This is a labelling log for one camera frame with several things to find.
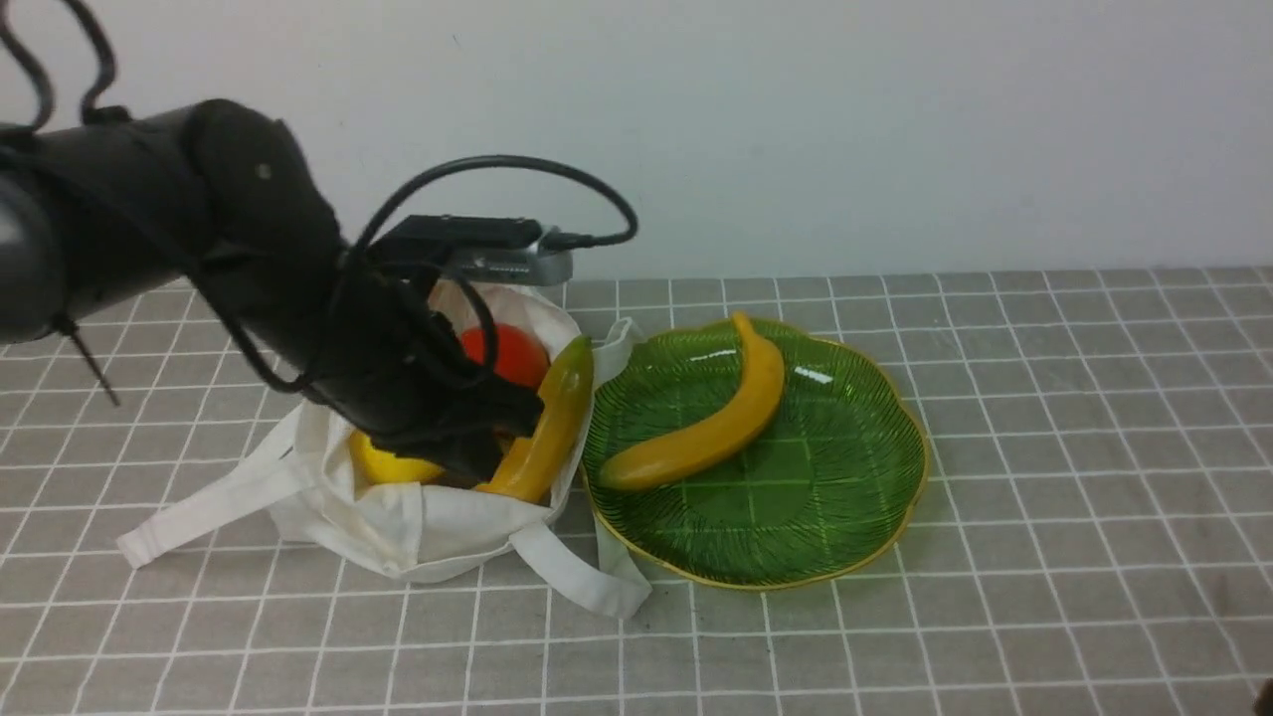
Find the plastic fruit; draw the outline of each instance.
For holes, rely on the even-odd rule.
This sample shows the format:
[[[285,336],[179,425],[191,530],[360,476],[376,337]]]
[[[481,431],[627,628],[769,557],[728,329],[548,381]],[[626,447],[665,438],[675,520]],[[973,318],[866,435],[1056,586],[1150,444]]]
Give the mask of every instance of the plastic fruit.
[[[598,484],[621,490],[652,489],[700,473],[732,457],[756,440],[778,413],[783,397],[783,354],[756,333],[743,313],[733,315],[742,353],[742,380],[728,403],[712,415],[606,460]]]
[[[540,387],[549,372],[549,354],[531,334],[508,324],[495,324],[499,336],[499,355],[495,358],[495,375],[530,389]],[[480,327],[472,327],[460,335],[465,355],[470,361],[485,361],[486,340]]]
[[[489,483],[476,490],[538,505],[579,440],[592,404],[592,341],[579,336],[556,357],[540,386],[544,413],[531,437],[519,437]]]
[[[446,471],[440,465],[412,457],[398,457],[372,446],[372,438],[363,431],[349,436],[349,456],[354,471],[372,484],[428,483]]]

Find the bag strap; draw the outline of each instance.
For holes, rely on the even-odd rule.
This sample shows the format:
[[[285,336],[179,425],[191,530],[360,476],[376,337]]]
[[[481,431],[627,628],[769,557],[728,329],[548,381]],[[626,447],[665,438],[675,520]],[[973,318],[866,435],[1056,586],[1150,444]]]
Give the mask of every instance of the bag strap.
[[[610,329],[602,345],[593,349],[593,389],[617,376],[628,366],[633,347],[644,336],[636,322],[621,319]],[[597,567],[570,552],[540,522],[514,533],[509,541],[522,559],[561,596],[596,614],[628,619],[652,590],[631,554],[606,529],[597,525]]]
[[[129,564],[134,569],[149,564],[167,552],[311,487],[312,478],[290,452],[299,410],[280,420],[228,475],[120,536],[116,545]]]
[[[592,389],[597,390],[606,381],[614,378],[628,367],[633,348],[645,340],[636,321],[620,319],[610,326],[610,334],[602,345],[592,349],[593,381]]]
[[[636,569],[626,550],[611,555],[607,573],[579,559],[542,522],[513,533],[509,541],[550,587],[596,614],[628,619],[649,596],[649,581]]]

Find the yellow lemon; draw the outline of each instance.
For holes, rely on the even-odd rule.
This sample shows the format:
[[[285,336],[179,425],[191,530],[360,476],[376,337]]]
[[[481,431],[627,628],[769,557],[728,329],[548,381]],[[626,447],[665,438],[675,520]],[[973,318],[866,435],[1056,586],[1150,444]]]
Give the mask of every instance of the yellow lemon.
[[[377,450],[372,446],[372,438],[363,431],[354,431],[354,434],[349,436],[349,456],[354,460],[354,471],[373,484],[428,483],[446,471],[425,460],[398,457],[392,452]]]

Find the yellow banana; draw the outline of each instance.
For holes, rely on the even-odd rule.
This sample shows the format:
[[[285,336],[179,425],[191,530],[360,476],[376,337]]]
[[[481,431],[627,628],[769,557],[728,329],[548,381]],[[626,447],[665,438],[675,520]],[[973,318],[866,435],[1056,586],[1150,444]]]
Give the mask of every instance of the yellow banana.
[[[642,490],[673,483],[733,456],[769,426],[783,397],[783,354],[745,313],[735,313],[733,325],[742,344],[742,380],[729,403],[693,426],[606,460],[597,476],[601,485]]]
[[[430,483],[446,471],[426,460],[398,457],[379,450],[363,431],[349,436],[349,456],[354,461],[354,471],[372,484]]]
[[[549,366],[540,383],[544,414],[531,437],[519,437],[489,483],[475,487],[537,505],[552,487],[579,438],[592,400],[592,341],[580,335]]]

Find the white tote bag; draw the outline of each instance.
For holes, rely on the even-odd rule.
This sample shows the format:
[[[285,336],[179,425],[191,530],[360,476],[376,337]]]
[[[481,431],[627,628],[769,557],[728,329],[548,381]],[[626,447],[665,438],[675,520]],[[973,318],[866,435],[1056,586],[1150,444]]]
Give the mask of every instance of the white tote bag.
[[[531,289],[476,288],[496,321],[535,334],[552,357],[579,335],[565,311]],[[477,322],[451,284],[439,284],[430,303],[458,330]],[[630,320],[615,324],[606,343],[594,349],[594,387],[622,371],[639,340]],[[440,485],[359,485],[346,447],[351,426],[307,401],[228,475],[157,512],[117,544],[129,563],[140,568],[239,517],[269,510],[284,540],[320,544],[395,580],[440,582],[516,550],[570,601],[626,619],[651,591],[628,550],[598,526],[598,569],[549,529],[565,508],[591,417],[589,408],[579,441],[552,483],[550,503],[541,507]]]

